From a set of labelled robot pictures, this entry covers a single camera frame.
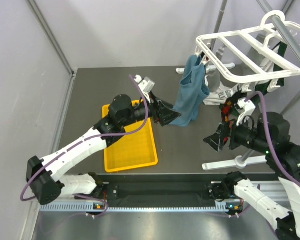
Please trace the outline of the red black argyle sock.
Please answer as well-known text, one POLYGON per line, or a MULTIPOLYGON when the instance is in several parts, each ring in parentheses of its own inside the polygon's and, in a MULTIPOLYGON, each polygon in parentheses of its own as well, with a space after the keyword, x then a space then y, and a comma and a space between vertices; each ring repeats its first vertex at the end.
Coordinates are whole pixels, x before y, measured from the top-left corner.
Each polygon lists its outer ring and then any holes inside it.
POLYGON ((236 110, 235 105, 238 100, 245 97, 246 95, 242 91, 236 92, 233 96, 229 97, 224 104, 220 106, 221 119, 224 122, 228 122, 231 116, 238 117, 240 114, 236 110))

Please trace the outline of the blue cloth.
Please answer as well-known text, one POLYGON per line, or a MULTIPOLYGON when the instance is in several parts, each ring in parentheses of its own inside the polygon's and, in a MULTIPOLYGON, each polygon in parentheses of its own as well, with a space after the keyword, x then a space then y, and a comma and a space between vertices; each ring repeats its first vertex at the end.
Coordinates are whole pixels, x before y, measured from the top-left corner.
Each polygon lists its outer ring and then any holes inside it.
POLYGON ((181 116, 170 123, 172 126, 187 127, 191 121, 197 120, 200 105, 210 95, 205 77, 206 66, 202 63, 202 57, 191 55, 186 62, 173 106, 181 116))

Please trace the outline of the white clip hanger frame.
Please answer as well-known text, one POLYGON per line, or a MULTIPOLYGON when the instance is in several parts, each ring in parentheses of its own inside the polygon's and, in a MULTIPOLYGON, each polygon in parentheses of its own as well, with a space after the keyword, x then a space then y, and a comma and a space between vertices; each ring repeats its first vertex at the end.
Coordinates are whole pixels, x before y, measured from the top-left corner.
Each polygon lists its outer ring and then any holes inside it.
POLYGON ((287 39, 294 39, 297 33, 300 34, 300 24, 287 21, 282 11, 272 10, 263 16, 258 26, 198 36, 195 53, 204 53, 203 64, 243 87, 246 93, 252 91, 253 83, 270 82, 270 90, 274 91, 276 80, 300 76, 300 62, 294 64, 285 59, 271 44, 275 41, 286 44, 287 39), (230 62, 223 61, 212 50, 213 41, 225 48, 226 56, 239 60, 243 65, 241 75, 235 74, 230 62))

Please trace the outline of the grey striped sock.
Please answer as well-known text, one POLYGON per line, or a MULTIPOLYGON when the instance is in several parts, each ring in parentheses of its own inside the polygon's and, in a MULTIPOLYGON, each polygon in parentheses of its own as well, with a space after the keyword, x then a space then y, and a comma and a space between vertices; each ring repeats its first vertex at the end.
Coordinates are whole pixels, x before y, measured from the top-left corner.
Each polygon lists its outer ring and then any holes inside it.
MULTIPOLYGON (((260 43, 264 43, 264 40, 266 38, 265 33, 259 33, 256 36, 256 40, 259 41, 260 43)), ((254 62, 256 65, 258 65, 260 68, 261 67, 261 63, 264 60, 264 56, 259 54, 258 51, 256 49, 254 49, 253 47, 251 47, 246 55, 252 62, 254 62)), ((254 75, 255 72, 249 68, 247 65, 243 66, 243 75, 244 76, 248 76, 248 75, 254 75)))

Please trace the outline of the green and white sock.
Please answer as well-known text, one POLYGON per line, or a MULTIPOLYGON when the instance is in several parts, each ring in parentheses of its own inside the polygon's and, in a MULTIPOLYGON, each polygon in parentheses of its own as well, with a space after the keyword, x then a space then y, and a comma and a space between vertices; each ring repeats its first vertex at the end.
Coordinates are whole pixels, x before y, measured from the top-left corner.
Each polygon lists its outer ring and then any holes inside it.
MULTIPOLYGON (((287 45, 284 42, 279 42, 273 47, 273 51, 277 53, 279 56, 284 57, 287 51, 287 45)), ((260 68, 263 69, 265 72, 278 72, 282 71, 283 69, 278 66, 277 64, 273 63, 267 58, 264 58, 260 63, 260 68)), ((284 78, 276 78, 271 80, 264 80, 259 81, 256 84, 255 91, 261 92, 264 96, 268 93, 274 92, 275 90, 283 87, 285 85, 284 78)))

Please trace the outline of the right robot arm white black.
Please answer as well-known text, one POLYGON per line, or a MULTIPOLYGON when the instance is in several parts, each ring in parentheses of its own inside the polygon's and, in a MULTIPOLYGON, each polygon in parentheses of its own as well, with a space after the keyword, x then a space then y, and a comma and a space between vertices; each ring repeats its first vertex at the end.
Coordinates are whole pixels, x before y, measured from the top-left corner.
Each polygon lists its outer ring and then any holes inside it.
POLYGON ((211 196, 243 199, 271 225, 278 239, 300 240, 300 145, 291 142, 290 123, 275 112, 261 114, 257 121, 251 116, 232 119, 221 122, 216 133, 204 142, 216 152, 228 143, 230 150, 246 147, 265 155, 266 164, 282 184, 291 209, 270 199, 239 171, 228 173, 221 182, 221 190, 211 196))

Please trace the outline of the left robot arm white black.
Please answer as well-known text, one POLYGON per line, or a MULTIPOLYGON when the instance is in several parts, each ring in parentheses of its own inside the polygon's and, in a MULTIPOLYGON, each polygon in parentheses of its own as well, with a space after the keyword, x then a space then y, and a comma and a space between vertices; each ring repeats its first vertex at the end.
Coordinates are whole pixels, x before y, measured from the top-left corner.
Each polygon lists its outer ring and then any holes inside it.
POLYGON ((32 157, 27 162, 26 182, 41 205, 59 197, 86 195, 99 198, 104 191, 94 173, 68 175, 67 172, 91 155, 103 151, 128 135, 125 128, 148 118, 166 126, 181 116, 173 105, 154 95, 150 100, 133 104, 126 94, 118 95, 108 107, 108 114, 83 136, 66 147, 43 158, 32 157))

